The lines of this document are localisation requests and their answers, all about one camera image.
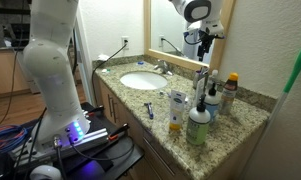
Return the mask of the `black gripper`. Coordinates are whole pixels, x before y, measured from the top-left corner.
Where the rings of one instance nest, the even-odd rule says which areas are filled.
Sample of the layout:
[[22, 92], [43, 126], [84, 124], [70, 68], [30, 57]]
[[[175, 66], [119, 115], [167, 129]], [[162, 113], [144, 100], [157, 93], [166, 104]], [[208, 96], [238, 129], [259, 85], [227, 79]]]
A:
[[210, 45], [212, 44], [212, 41], [214, 39], [223, 39], [224, 35], [223, 34], [212, 34], [209, 35], [207, 32], [200, 30], [199, 31], [199, 39], [201, 41], [202, 45], [198, 46], [198, 61], [203, 62], [204, 54], [209, 53], [210, 51]]

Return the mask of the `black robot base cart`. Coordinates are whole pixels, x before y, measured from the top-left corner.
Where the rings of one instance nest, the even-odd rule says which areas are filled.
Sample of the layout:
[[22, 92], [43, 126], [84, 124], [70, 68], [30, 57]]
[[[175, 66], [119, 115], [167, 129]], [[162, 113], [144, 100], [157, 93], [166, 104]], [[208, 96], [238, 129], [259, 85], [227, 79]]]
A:
[[[27, 167], [19, 165], [10, 153], [30, 139], [36, 122], [32, 120], [0, 130], [0, 145], [3, 145], [3, 150], [0, 150], [0, 180], [22, 180], [25, 176]], [[62, 157], [68, 180], [79, 180], [81, 177], [87, 180], [118, 180], [129, 171], [144, 157], [144, 150], [125, 131], [112, 142]]]

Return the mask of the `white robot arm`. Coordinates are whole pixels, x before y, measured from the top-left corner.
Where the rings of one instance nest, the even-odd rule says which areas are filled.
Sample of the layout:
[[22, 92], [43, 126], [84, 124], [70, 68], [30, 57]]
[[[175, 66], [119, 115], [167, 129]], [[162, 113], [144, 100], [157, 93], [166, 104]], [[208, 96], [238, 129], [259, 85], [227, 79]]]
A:
[[34, 148], [40, 153], [50, 151], [54, 136], [67, 147], [69, 137], [82, 141], [90, 129], [67, 56], [77, 7], [78, 0], [32, 0], [30, 41], [23, 53], [47, 107], [39, 131], [32, 134]]

